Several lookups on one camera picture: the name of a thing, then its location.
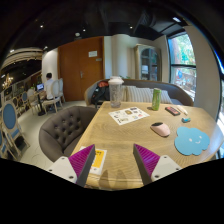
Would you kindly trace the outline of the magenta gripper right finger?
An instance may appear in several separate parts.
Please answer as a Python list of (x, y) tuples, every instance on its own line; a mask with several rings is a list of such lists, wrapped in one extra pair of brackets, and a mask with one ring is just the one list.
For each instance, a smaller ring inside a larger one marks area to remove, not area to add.
[(168, 155), (159, 156), (143, 146), (134, 144), (133, 154), (144, 185), (181, 170)]

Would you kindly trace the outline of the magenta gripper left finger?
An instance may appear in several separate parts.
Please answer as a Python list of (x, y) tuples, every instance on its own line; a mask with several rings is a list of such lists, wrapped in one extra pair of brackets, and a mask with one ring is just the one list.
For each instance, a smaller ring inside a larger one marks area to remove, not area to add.
[(90, 145), (70, 157), (60, 157), (48, 168), (48, 172), (84, 187), (94, 158), (95, 145)]

